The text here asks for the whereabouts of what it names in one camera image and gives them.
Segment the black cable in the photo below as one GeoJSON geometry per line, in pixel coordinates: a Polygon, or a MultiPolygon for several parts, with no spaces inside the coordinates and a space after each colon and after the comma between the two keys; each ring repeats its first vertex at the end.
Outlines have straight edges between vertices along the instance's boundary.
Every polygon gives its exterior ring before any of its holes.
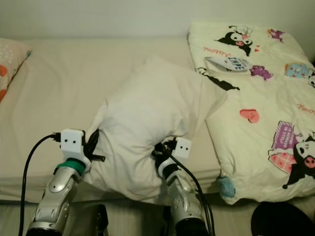
{"type": "Polygon", "coordinates": [[[214,220],[213,220],[213,213],[212,213],[212,209],[211,206],[207,203],[206,198],[204,193],[202,192],[202,189],[200,187],[200,184],[197,180],[197,178],[193,175],[193,173],[191,173],[182,163],[180,163],[174,156],[172,156],[172,154],[166,150],[165,146],[163,146],[164,150],[168,153],[169,157],[178,165],[180,166],[194,181],[194,183],[197,186],[204,210],[205,210],[205,215],[206,215],[206,221],[207,221],[207,226],[208,226],[208,230],[211,234],[211,236],[216,236],[216,232],[215,232],[215,226],[214,226],[214,220]]]}
{"type": "Polygon", "coordinates": [[[25,192],[26,192],[26,177],[27,172],[29,168],[29,163],[31,161],[31,158],[36,150],[36,148],[45,140],[50,138],[56,138],[55,134],[48,135],[35,144],[35,146],[32,148],[31,152],[29,153],[28,159],[26,160],[24,172],[23,172],[23,180],[22,180],[22,194],[21,194],[21,209],[20,209],[20,229],[19,229],[19,236],[23,235],[23,227],[24,227],[24,206],[25,206],[25,192]]]}

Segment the white wall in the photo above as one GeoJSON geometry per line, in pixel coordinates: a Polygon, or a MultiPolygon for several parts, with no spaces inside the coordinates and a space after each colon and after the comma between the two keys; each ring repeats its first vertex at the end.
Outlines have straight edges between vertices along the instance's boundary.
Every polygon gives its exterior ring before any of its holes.
{"type": "Polygon", "coordinates": [[[0,0],[0,36],[185,35],[194,19],[271,26],[315,59],[315,0],[0,0]]]}

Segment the white pillow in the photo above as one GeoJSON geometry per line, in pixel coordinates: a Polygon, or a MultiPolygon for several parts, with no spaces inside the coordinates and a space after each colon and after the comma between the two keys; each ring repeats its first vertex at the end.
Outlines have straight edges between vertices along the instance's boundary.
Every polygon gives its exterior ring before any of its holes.
{"type": "Polygon", "coordinates": [[[85,181],[134,200],[161,193],[161,179],[150,157],[166,137],[191,139],[205,118],[226,100],[224,90],[196,72],[150,57],[99,109],[87,132],[100,129],[85,181]]]}

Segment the white bed sheet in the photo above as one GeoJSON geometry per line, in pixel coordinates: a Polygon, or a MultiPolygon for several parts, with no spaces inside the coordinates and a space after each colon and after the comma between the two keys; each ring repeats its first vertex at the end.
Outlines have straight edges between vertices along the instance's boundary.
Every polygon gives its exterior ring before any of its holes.
{"type": "MultiPolygon", "coordinates": [[[[24,164],[43,136],[64,128],[87,130],[107,95],[146,56],[156,54],[191,68],[184,37],[152,39],[28,40],[33,53],[21,66],[0,104],[0,200],[18,201],[24,164]]],[[[39,202],[55,166],[62,162],[59,144],[46,141],[28,171],[26,200],[39,202]]],[[[205,192],[216,191],[220,165],[205,123],[192,142],[186,163],[205,192]]],[[[82,183],[77,201],[122,197],[82,183]]],[[[165,204],[167,198],[143,201],[165,204]]]]}

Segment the pink polka dot pillow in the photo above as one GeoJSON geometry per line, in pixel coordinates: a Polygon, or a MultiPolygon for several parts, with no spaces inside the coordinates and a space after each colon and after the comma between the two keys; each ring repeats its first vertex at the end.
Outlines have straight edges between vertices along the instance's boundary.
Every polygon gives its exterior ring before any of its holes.
{"type": "Polygon", "coordinates": [[[0,102],[18,68],[31,54],[29,45],[0,38],[0,102]]]}

